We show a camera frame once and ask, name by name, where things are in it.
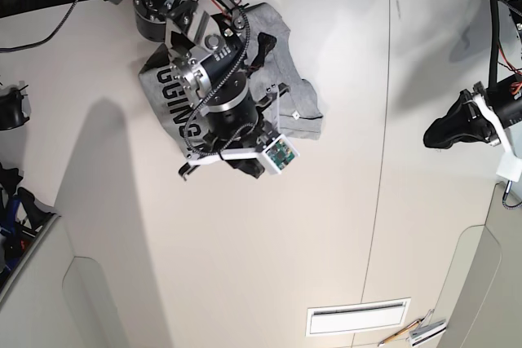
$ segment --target white wall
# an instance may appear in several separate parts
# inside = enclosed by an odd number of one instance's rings
[[[504,209],[503,191],[504,184],[497,185],[486,236],[479,243],[470,275],[439,348],[520,346],[522,210]],[[517,198],[510,197],[510,204],[516,202]]]
[[[58,220],[0,303],[0,344],[10,348],[85,346],[62,293],[73,251]]]

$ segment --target white table surface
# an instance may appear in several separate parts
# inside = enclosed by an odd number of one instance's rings
[[[243,1],[283,15],[325,114],[321,139],[295,140],[302,156],[284,175],[256,181],[217,164],[181,181],[184,159],[136,76],[157,44],[128,2],[99,0],[45,46],[0,55],[0,81],[29,83],[33,111],[0,133],[0,161],[67,216],[75,254],[104,268],[133,346],[375,344],[393,330],[306,338],[306,309],[412,297],[409,322],[435,306],[458,236],[485,221],[500,151],[428,150],[422,135],[486,81],[489,5]],[[66,9],[0,20],[0,45],[41,39]],[[518,64],[504,9],[502,27]]]

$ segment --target cloth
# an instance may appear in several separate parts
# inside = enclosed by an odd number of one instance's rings
[[[318,139],[321,135],[322,114],[317,108],[317,94],[313,86],[299,76],[295,69],[288,39],[290,29],[267,3],[246,10],[250,22],[251,39],[247,52],[247,64],[258,54],[258,35],[263,32],[277,38],[275,48],[268,54],[264,66],[250,78],[249,86],[255,101],[266,95],[272,84],[285,83],[290,93],[280,99],[281,133],[301,139]],[[191,108],[182,86],[170,75],[166,46],[161,45],[139,73],[144,93],[165,131],[184,148],[184,126]],[[264,111],[265,118],[272,118],[271,108]],[[191,124],[189,136],[195,144],[207,133],[206,122],[200,116]]]
[[[248,47],[248,59],[251,61],[258,54],[257,37],[267,33],[277,38],[276,47],[268,54],[264,67],[250,78],[250,90],[254,101],[264,97],[265,90],[272,84],[285,83],[290,92],[280,99],[281,133],[300,139],[318,139],[321,136],[323,115],[317,107],[317,94],[309,81],[302,79],[295,69],[288,40],[290,28],[281,15],[269,4],[262,3],[246,11],[250,23],[251,39]],[[268,108],[265,118],[272,118]]]

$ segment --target white panel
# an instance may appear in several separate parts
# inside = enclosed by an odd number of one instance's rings
[[[502,206],[505,186],[495,188],[486,229],[439,348],[520,346],[522,209]],[[507,204],[518,202],[511,192]]]
[[[62,294],[62,280],[73,260],[63,219],[48,228],[0,302],[2,348],[91,348],[84,344]]]
[[[64,298],[86,346],[129,348],[104,272],[91,258],[75,257],[62,284]]]
[[[462,287],[466,283],[467,274],[479,247],[483,231],[484,226],[473,226],[460,235],[444,287],[440,292],[437,306],[431,317],[433,321],[440,319],[450,321]]]
[[[404,307],[393,307],[346,314],[313,315],[310,333],[363,332],[362,329],[396,326],[400,324],[404,312]]]
[[[404,323],[409,298],[352,306],[308,309],[307,336],[358,333],[393,328]]]

